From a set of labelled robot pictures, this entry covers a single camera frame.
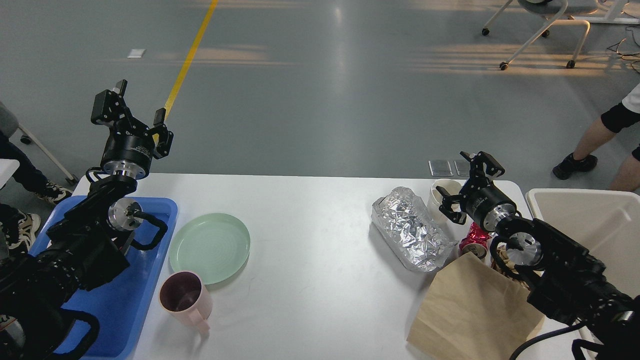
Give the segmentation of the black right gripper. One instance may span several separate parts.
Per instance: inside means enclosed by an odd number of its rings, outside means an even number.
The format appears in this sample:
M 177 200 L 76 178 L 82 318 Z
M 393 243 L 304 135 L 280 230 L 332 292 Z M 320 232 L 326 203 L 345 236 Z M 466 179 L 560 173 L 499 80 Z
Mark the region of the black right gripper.
M 464 225 L 468 215 L 482 230 L 493 232 L 503 219 L 517 212 L 514 201 L 493 184 L 505 174 L 505 168 L 487 152 L 461 151 L 460 155 L 470 164 L 468 179 L 462 185 L 462 194 L 450 194 L 445 187 L 435 187 L 442 196 L 438 210 L 451 223 Z M 454 210 L 454 205 L 461 210 Z

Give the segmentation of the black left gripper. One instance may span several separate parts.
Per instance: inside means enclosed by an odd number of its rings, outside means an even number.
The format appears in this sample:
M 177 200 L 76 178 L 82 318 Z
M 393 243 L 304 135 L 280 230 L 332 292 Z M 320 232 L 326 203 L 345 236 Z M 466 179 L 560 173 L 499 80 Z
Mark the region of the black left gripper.
M 156 110 L 150 129 L 137 118 L 131 118 L 124 98 L 127 85 L 128 81 L 122 79 L 113 89 L 96 94 L 90 121 L 109 128 L 100 162 L 103 173 L 141 180 L 150 174 L 153 157 L 159 160 L 169 155 L 174 133 L 165 123 L 164 107 Z

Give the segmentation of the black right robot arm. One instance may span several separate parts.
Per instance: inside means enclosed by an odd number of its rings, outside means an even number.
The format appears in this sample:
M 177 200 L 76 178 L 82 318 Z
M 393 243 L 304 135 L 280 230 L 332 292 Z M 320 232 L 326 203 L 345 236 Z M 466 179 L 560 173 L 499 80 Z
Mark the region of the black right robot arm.
M 468 180 L 459 193 L 443 187 L 439 211 L 455 224 L 470 217 L 483 231 L 493 233 L 489 252 L 505 275 L 523 281 L 528 303 L 565 328 L 543 333 L 516 348 L 516 360 L 528 347 L 546 339 L 588 328 L 597 342 L 577 338 L 574 359 L 585 351 L 597 360 L 639 358 L 639 298 L 630 297 L 609 283 L 606 265 L 590 251 L 541 219 L 526 219 L 494 179 L 505 169 L 486 152 L 461 152 L 470 164 Z

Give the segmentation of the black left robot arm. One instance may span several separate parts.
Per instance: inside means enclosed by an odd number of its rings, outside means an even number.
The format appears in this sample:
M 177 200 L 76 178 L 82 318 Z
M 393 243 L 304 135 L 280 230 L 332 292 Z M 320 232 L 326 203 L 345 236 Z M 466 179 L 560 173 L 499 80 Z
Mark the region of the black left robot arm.
M 109 128 L 99 167 L 87 197 L 47 231 L 50 246 L 38 255 L 20 253 L 1 260 L 3 360 L 78 360 L 98 339 L 99 320 L 64 309 L 78 290 L 109 283 L 130 266 L 130 248 L 150 251 L 169 226 L 130 198 L 150 174 L 153 159 L 167 157 L 173 132 L 158 109 L 153 126 L 135 118 L 125 101 L 128 82 L 96 94 L 90 121 Z

